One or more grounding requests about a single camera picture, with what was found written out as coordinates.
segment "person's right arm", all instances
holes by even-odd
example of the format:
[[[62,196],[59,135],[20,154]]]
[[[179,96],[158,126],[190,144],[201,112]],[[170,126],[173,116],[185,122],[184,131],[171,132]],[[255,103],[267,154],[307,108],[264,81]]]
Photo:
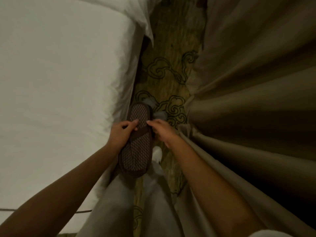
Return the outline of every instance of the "person's right arm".
[[[207,165],[167,122],[147,123],[176,156],[200,207],[221,237],[248,237],[266,229],[231,184]]]

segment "patterned carpet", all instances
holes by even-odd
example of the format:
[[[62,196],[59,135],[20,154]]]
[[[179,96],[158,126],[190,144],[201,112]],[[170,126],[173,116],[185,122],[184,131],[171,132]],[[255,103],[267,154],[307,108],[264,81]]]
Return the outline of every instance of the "patterned carpet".
[[[153,96],[154,111],[166,111],[167,121],[177,127],[187,122],[184,103],[189,97],[185,82],[198,57],[205,24],[204,12],[195,7],[195,0],[162,0],[151,15],[154,47],[144,38],[131,102]],[[163,143],[161,166],[175,202],[186,179],[173,154]],[[143,179],[139,178],[134,198],[134,236],[140,235],[144,202]],[[61,235],[73,237],[75,234]]]

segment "curtain fold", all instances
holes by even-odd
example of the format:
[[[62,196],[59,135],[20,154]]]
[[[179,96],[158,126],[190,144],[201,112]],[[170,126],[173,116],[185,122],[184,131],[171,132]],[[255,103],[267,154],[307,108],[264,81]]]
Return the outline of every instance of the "curtain fold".
[[[208,0],[207,17],[179,130],[268,227],[316,236],[316,0]]]

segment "white shoe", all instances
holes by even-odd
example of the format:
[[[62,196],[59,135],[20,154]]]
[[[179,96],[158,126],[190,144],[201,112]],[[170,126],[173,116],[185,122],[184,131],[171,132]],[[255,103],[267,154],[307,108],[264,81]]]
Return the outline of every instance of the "white shoe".
[[[162,149],[159,146],[155,146],[153,148],[153,157],[151,160],[160,164],[161,159],[162,159]]]

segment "person's left hand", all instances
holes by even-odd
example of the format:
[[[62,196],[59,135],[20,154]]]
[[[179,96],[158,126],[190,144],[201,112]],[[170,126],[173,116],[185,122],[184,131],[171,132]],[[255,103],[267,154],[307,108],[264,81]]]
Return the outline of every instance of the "person's left hand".
[[[130,134],[133,130],[137,130],[136,126],[138,125],[139,120],[130,121],[122,121],[116,123],[111,128],[111,133],[107,144],[113,151],[117,154],[121,151],[121,149],[125,146]]]

